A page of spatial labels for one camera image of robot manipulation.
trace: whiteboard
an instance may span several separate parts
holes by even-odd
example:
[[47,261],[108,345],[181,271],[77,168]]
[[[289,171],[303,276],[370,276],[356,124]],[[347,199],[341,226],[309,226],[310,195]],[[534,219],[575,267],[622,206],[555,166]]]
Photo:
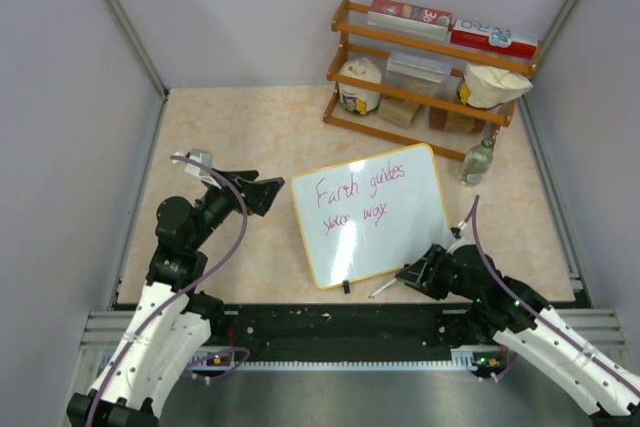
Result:
[[427,144],[300,174],[290,185],[319,288],[397,270],[453,242]]

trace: handwritten text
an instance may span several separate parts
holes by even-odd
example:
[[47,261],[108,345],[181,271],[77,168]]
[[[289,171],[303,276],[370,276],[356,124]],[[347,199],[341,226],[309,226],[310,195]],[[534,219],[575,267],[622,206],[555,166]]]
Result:
[[334,229],[338,226],[344,227],[350,219],[351,216],[349,215],[336,215],[335,217],[329,217],[327,220],[323,221],[324,226],[327,228],[327,231],[324,235],[329,235],[331,229]]
[[385,202],[384,204],[377,205],[376,207],[365,209],[362,212],[362,217],[364,218],[364,220],[367,220],[369,218],[373,220],[375,218],[376,219],[375,225],[378,225],[378,222],[380,222],[380,219],[386,213],[387,213],[387,203]]
[[329,204],[333,204],[335,202],[340,202],[340,200],[342,199],[345,199],[345,198],[348,199],[349,197],[359,194],[358,183],[355,180],[353,180],[353,172],[351,172],[350,184],[340,185],[336,190],[333,190],[333,191],[327,192],[320,186],[320,184],[322,184],[324,181],[325,181],[325,178],[323,177],[322,180],[320,180],[320,182],[316,184],[316,196],[317,196],[316,201],[318,203],[319,209],[322,208],[321,201],[325,196],[327,198],[324,199],[324,201]]
[[369,185],[373,187],[373,191],[369,194],[372,199],[378,194],[378,187],[385,182],[391,182],[392,180],[400,179],[404,177],[404,165],[391,165],[391,161],[387,163],[387,168],[383,167],[380,174],[376,174],[371,177]]

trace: wooden block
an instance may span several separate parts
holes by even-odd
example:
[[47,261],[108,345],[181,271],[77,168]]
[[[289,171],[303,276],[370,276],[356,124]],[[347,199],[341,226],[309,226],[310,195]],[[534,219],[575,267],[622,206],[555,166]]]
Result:
[[380,117],[401,127],[411,125],[413,118],[420,109],[420,103],[398,97],[385,97],[380,102]]
[[484,120],[456,112],[448,112],[436,107],[431,107],[429,110],[429,127],[432,129],[477,134],[484,130],[484,125]]

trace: cardboard box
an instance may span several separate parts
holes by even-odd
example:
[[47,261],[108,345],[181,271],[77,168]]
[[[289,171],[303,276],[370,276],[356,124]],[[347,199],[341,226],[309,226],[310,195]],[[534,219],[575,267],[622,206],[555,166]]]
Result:
[[513,32],[482,22],[458,19],[453,26],[451,43],[531,59],[538,48],[538,36],[527,32]]
[[407,128],[420,110],[420,103],[398,97],[385,97],[380,102],[380,117]]
[[453,14],[395,0],[373,0],[367,23],[375,27],[399,30],[413,35],[445,41]]

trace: red and white box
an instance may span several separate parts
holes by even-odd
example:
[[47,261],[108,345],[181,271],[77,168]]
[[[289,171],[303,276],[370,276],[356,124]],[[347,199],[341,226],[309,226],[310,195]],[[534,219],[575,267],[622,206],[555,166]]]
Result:
[[453,26],[451,43],[531,59],[538,48],[538,36],[529,32],[513,32],[482,22],[458,19]]
[[400,30],[413,35],[445,41],[453,14],[444,10],[396,2],[373,0],[367,23],[375,27]]

